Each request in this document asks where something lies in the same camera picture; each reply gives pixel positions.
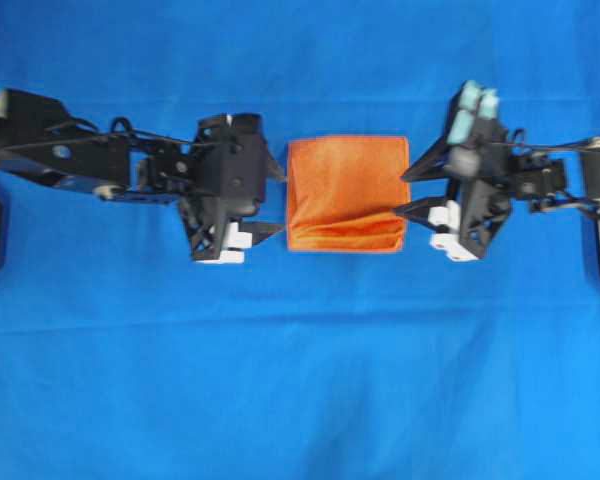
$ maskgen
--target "cable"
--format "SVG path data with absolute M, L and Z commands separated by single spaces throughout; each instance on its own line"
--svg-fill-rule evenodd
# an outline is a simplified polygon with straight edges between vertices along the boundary
M 537 150 L 540 152 L 579 152 L 579 153 L 590 153 L 600 150 L 600 147 L 587 147 L 583 146 L 582 143 L 566 143 L 564 145 L 532 145 L 532 144 L 521 144 L 514 142 L 485 142 L 488 145 L 495 145 L 498 147 L 512 147 L 521 148 L 528 150 Z
M 100 133 L 98 127 L 96 127 L 89 120 L 85 120 L 84 118 L 72 118 L 71 120 L 67 120 L 66 122 L 58 123 L 57 125 L 51 125 L 50 127 L 45 128 L 45 132 L 53 131 L 53 130 L 62 130 L 67 127 L 75 127 L 75 126 L 83 126 L 89 128 L 94 133 Z
M 56 145 L 76 145 L 76 144 L 80 144 L 80 143 L 93 142 L 96 140 L 107 140 L 109 138 L 128 137 L 134 133 L 137 133 L 139 135 L 152 136 L 157 139 L 162 139 L 164 141 L 168 141 L 171 143 L 186 144 L 186 145 L 190 145 L 192 147 L 198 147 L 198 148 L 210 147 L 210 146 L 216 146 L 216 145 L 223 144 L 222 142 L 209 142 L 209 143 L 185 142 L 183 140 L 169 139 L 169 137 L 161 137 L 160 135 L 153 135 L 149 132 L 143 132 L 141 130 L 132 130 L 131 132 L 101 133 L 101 134 L 92 135 L 89 137 L 82 137 L 82 138 L 64 138 L 64 139 L 56 139 L 56 140 L 46 141 L 46 142 L 23 143 L 20 145 L 7 145 L 4 147 L 0 147 L 0 153 L 5 152 L 5 151 L 13 151 L 13 150 L 25 150 L 27 148 L 53 147 Z

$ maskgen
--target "blue cloth backdrop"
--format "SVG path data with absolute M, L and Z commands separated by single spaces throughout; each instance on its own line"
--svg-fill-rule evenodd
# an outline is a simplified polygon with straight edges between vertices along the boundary
M 282 164 L 323 134 L 407 135 L 415 158 L 470 78 L 530 142 L 600 134 L 600 0 L 0 0 L 0 89 L 177 137 L 260 112 Z M 575 212 L 518 204 L 467 265 L 412 225 L 398 255 L 278 236 L 216 268 L 189 262 L 173 207 L 0 185 L 0 480 L 600 478 Z M 269 184 L 260 218 L 284 203 Z

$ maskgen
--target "orange microfiber towel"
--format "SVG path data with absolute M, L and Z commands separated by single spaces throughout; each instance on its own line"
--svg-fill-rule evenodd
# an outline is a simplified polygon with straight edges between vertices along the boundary
M 406 221 L 393 208 L 409 202 L 400 180 L 409 164 L 403 137 L 329 136 L 289 146 L 289 250 L 392 253 Z

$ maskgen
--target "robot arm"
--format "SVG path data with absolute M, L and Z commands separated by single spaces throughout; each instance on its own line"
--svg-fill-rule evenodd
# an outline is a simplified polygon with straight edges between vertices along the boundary
M 483 258 L 514 200 L 526 201 L 532 213 L 578 209 L 597 222 L 600 246 L 600 137 L 527 145 L 524 130 L 510 135 L 502 126 L 498 105 L 495 90 L 464 85 L 451 102 L 442 137 L 403 176 L 406 182 L 447 179 L 446 192 L 396 213 L 433 230 L 431 245 L 453 261 Z M 550 158 L 556 152 L 578 154 L 583 198 L 569 193 L 564 161 Z

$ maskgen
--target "folded orange cloth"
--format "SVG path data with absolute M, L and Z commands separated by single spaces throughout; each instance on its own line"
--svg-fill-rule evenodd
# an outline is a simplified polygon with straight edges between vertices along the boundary
M 400 177 L 409 164 L 404 137 L 329 136 L 289 146 L 289 250 L 392 253 L 406 221 L 391 209 L 409 202 Z

